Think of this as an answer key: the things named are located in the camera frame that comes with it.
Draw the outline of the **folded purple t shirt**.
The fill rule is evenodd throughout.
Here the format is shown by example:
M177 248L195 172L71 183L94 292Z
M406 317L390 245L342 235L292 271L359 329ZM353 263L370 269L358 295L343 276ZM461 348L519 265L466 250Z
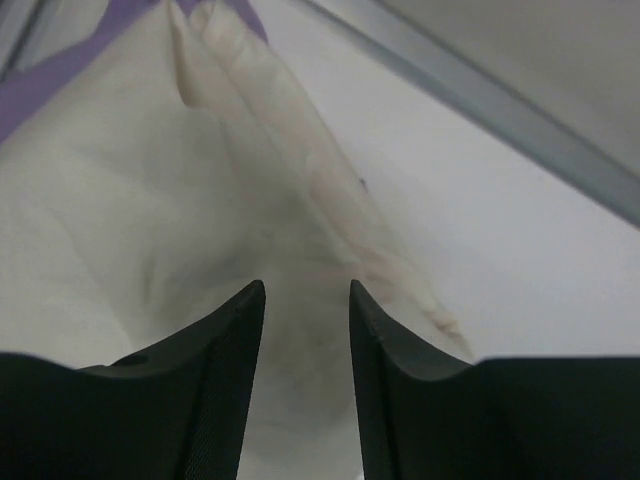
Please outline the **folded purple t shirt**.
M59 90L80 74L109 44L140 16L153 1L110 1L94 32L85 40L16 73L1 84L1 139L11 134L43 107Z

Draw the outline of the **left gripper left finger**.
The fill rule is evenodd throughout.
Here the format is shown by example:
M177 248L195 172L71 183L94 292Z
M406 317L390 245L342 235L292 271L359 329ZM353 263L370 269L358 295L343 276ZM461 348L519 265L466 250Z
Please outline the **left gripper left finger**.
M1 357L5 479L233 479L265 310L254 281L112 365Z

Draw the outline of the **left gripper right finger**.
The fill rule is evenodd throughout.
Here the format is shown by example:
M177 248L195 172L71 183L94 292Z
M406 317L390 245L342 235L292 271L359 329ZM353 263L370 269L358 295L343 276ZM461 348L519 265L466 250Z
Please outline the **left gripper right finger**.
M469 364L353 282L349 333L368 479L635 479L635 357Z

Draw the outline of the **aluminium table edge rail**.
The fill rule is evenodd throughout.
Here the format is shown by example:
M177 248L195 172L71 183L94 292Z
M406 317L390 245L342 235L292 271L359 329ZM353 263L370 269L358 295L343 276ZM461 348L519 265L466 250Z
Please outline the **aluminium table edge rail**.
M632 225L639 175L523 95L380 1L304 1L386 68L408 80Z

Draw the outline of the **white t shirt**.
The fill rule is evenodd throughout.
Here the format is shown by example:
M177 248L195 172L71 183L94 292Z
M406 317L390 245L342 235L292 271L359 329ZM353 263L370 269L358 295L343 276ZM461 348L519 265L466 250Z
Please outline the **white t shirt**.
M286 63L226 4L162 1L2 144L1 347L114 360L253 280L243 479L362 475L352 281L471 356Z

